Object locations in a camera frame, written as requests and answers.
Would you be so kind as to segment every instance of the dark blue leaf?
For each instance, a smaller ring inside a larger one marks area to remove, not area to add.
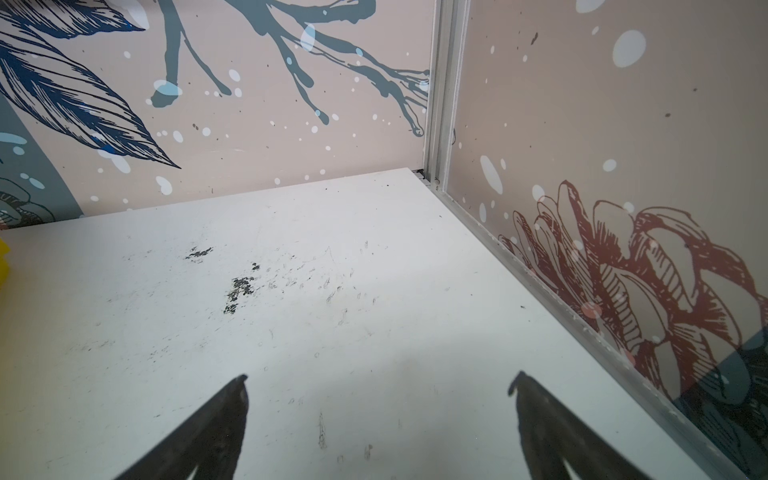
[[[93,35],[100,31],[142,31],[104,0],[0,0],[23,25],[56,38]]]
[[[91,148],[176,167],[103,81],[0,11],[0,92],[41,123]]]

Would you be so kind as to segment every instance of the red flower illustration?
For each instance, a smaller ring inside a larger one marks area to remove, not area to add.
[[[734,252],[674,208],[633,218],[601,200],[590,218],[567,181],[538,212],[531,229],[515,211],[517,236],[499,239],[661,392],[699,383],[719,402],[745,399],[736,350],[763,347],[768,303]]]

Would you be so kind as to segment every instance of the red line-art flower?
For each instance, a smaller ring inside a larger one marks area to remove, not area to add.
[[[651,207],[633,216],[600,200],[590,215],[567,181],[557,201],[542,197],[537,206],[532,228],[514,212],[516,234],[498,237],[506,248],[742,469],[768,469],[768,460],[751,459],[768,458],[768,428],[739,425],[768,427],[768,379],[764,368],[757,375],[750,366],[756,353],[768,359],[768,301],[741,258],[682,210]],[[691,402],[696,412],[687,411]],[[751,413],[733,421],[736,409]],[[754,452],[743,451],[747,438]]]

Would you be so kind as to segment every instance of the white dot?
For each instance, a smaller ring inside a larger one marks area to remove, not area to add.
[[[645,35],[637,30],[621,34],[614,45],[614,65],[625,68],[640,60],[645,53]]]
[[[155,177],[154,181],[157,182],[158,185],[160,185],[160,193],[163,195],[170,195],[174,191],[174,187],[170,184],[168,180],[166,180],[164,177]]]
[[[480,156],[480,167],[482,167],[482,173],[485,175],[485,179],[488,181],[488,185],[499,195],[504,193],[504,185],[502,184],[502,178],[499,177],[496,167],[493,166],[491,159],[485,155]]]
[[[533,199],[537,202],[545,195],[544,189],[541,188],[539,185],[534,185],[533,190],[531,191],[533,193]]]
[[[589,13],[597,10],[605,0],[576,0],[576,12]]]

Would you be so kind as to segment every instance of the white paint splatter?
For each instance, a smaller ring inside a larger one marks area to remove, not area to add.
[[[482,173],[485,175],[485,179],[488,181],[488,185],[490,185],[497,194],[503,194],[504,186],[502,185],[502,178],[499,177],[496,167],[493,166],[491,159],[485,155],[481,155],[480,166],[482,167]]]
[[[645,53],[645,35],[637,30],[621,34],[614,45],[614,65],[625,68],[640,60]]]
[[[576,12],[594,12],[600,8],[600,5],[603,5],[603,3],[605,3],[605,0],[576,0]]]
[[[153,83],[153,86],[155,90],[169,97],[178,97],[184,93],[178,85],[172,84],[165,80],[157,80]]]
[[[147,13],[138,0],[109,0],[109,6],[117,7],[119,10],[127,12],[134,19],[136,26],[142,27],[144,30],[149,29]]]
[[[129,174],[131,172],[131,166],[125,160],[125,157],[121,157],[120,155],[111,154],[108,151],[103,151],[103,150],[96,150],[96,152],[99,154],[99,156],[112,160],[112,164],[115,167],[117,167],[118,170],[123,172],[124,174]]]
[[[544,189],[541,188],[541,186],[539,185],[533,186],[532,193],[533,193],[533,199],[536,200],[537,202],[545,195]]]
[[[174,191],[173,185],[170,184],[168,180],[165,179],[165,177],[157,176],[154,178],[154,181],[157,182],[158,185],[160,185],[160,193],[163,195],[170,195]]]
[[[312,51],[315,46],[315,26],[311,23],[307,24],[304,31],[301,33],[301,48],[307,51]]]

